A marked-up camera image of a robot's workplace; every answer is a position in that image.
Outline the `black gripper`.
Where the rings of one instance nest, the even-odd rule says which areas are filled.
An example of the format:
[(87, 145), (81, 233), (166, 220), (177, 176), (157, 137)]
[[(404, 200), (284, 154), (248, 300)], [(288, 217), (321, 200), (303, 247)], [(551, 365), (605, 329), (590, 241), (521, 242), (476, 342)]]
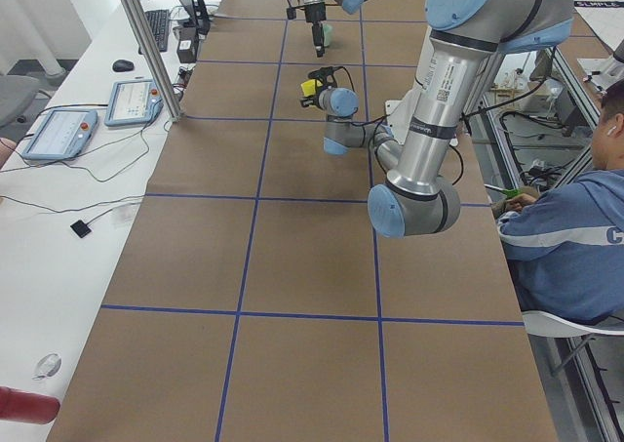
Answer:
[(322, 105), (323, 92), (324, 92), (323, 88), (317, 88), (317, 92), (314, 96), (301, 98), (299, 101), (300, 105), (302, 107), (315, 106), (316, 108), (323, 110), (324, 109)]
[(313, 3), (304, 6), (305, 20), (312, 23), (311, 31), (316, 56), (322, 57), (325, 53), (325, 34), (322, 21), (326, 19), (326, 4)]

